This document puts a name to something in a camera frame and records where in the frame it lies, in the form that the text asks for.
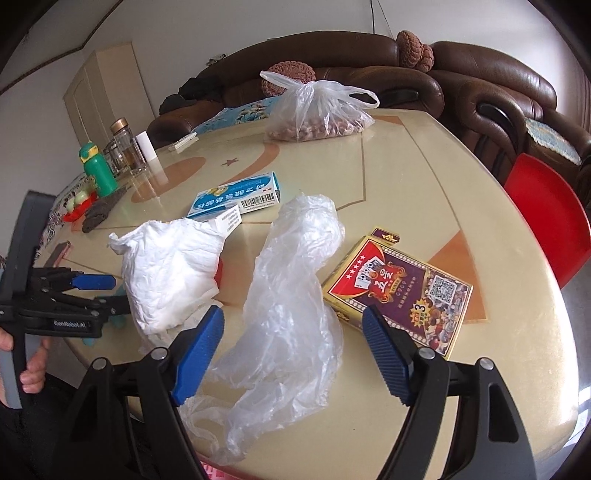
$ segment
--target plastic bag of peanuts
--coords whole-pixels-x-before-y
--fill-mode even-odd
[[[279,73],[261,72],[261,77],[286,90],[275,104],[265,129],[269,140],[305,142],[344,137],[362,132],[375,120],[364,110],[379,106],[370,90],[318,80],[301,83]],[[362,102],[352,93],[366,93],[375,103]]]

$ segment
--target cabinet door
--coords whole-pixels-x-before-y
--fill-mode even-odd
[[[80,145],[94,142],[100,149],[103,149],[107,145],[109,138],[105,135],[105,130],[100,123],[84,68],[74,78],[74,82],[64,95],[64,101]]]

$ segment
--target red chair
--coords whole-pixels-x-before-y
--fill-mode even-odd
[[[589,219],[573,189],[548,165],[522,153],[505,191],[538,239],[558,285],[564,287],[591,257]]]

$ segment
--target bottle cap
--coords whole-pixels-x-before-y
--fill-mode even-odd
[[[125,117],[121,117],[119,120],[116,120],[113,125],[111,125],[111,132],[113,132],[113,135],[115,135],[123,127],[127,127],[127,125],[128,123]]]
[[[86,145],[83,145],[83,147],[78,152],[78,155],[82,160],[82,163],[88,162],[92,157],[98,154],[99,147],[97,147],[96,144],[93,142],[88,142]]]

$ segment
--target beige table top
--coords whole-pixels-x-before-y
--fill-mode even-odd
[[[492,358],[522,415],[536,459],[558,450],[578,414],[578,370],[569,318],[556,280],[529,227],[478,160],[423,112],[377,110],[363,134],[303,144],[265,143],[266,121],[203,135],[181,154],[158,152],[164,171],[134,179],[109,218],[89,233],[66,225],[54,242],[73,249],[63,266],[121,278],[121,257],[108,247],[146,220],[184,216],[197,192],[257,172],[275,171],[282,203],[298,192],[335,201],[346,240],[324,280],[345,253],[376,225],[400,234],[400,250],[475,285],[467,320],[451,359]],[[226,241],[222,352],[237,340],[254,259],[278,207],[244,215]],[[407,409],[391,397],[363,335],[343,326],[343,364],[329,406],[303,421],[263,435],[237,471],[263,479],[375,478],[390,453]],[[88,364],[140,357],[131,321],[107,325],[93,347],[70,346]],[[206,393],[215,393],[206,387]],[[439,478],[451,440],[457,401],[448,401],[427,477]],[[206,453],[197,443],[197,450]]]

